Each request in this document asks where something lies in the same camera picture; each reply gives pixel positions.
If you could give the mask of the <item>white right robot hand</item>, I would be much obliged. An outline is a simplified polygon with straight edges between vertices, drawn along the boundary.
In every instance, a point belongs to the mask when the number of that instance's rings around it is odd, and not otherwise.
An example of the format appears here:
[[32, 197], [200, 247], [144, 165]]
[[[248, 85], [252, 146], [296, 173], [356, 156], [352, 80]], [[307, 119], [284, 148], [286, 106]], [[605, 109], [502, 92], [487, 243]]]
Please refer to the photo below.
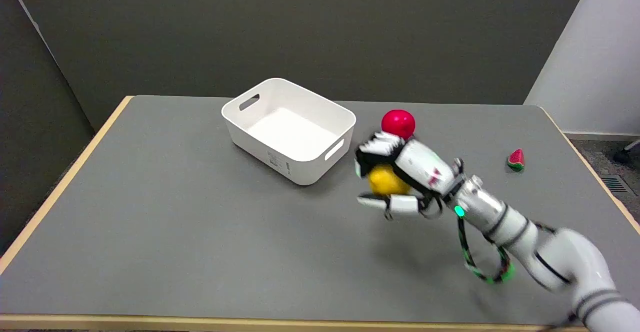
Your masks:
[[379, 131], [356, 147], [356, 173], [358, 177], [368, 177], [375, 167], [385, 165], [417, 192], [370, 192], [357, 197], [361, 205], [384, 211], [388, 220], [396, 215], [439, 218], [443, 205], [451, 201], [464, 182], [462, 162], [450, 166], [416, 138], [405, 140]]

